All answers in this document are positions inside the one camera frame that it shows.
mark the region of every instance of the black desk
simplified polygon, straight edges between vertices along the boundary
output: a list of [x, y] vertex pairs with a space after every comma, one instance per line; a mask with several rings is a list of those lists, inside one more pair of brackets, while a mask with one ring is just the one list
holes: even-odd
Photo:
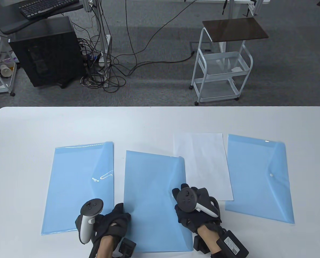
[[79, 3], [69, 5], [67, 7], [63, 7], [62, 9], [54, 11], [52, 13], [48, 13], [47, 16], [28, 20], [19, 11], [19, 6], [24, 5], [26, 3], [29, 3], [29, 2], [32, 2], [32, 1], [34, 1], [34, 0], [26, 0], [26, 1], [22, 1], [19, 3], [15, 3], [12, 5], [8, 5], [8, 6], [0, 8], [0, 31], [3, 34], [9, 35], [9, 34], [17, 32], [17, 31], [20, 31], [21, 29], [23, 29], [23, 28], [25, 28], [25, 27], [27, 27], [37, 21], [40, 21], [44, 18], [58, 15], [58, 14], [64, 13], [64, 12], [79, 10], [84, 7], [82, 4], [82, 0], [80, 0]]

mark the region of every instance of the white paper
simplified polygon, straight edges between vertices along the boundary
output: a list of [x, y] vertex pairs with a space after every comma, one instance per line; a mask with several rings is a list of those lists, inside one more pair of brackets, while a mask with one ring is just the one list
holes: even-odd
[[174, 155], [185, 159], [186, 182], [216, 200], [234, 200], [222, 134], [174, 135]]

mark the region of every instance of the paper cup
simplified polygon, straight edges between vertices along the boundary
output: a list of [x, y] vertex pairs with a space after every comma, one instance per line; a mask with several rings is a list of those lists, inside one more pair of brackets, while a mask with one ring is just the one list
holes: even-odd
[[13, 74], [12, 70], [9, 69], [7, 65], [1, 65], [0, 69], [1, 69], [1, 75], [3, 77], [11, 77]]

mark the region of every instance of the keyboard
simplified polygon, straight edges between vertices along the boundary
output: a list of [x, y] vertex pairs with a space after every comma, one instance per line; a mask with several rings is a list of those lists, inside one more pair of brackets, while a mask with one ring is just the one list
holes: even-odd
[[36, 0], [20, 6], [19, 10], [26, 18], [34, 19], [78, 2], [79, 0]]

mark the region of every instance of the battery pack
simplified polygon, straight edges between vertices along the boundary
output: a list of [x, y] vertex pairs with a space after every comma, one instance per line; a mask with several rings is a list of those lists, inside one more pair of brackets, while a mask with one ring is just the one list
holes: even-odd
[[248, 250], [230, 230], [222, 235], [216, 243], [228, 258], [246, 258], [249, 254]]

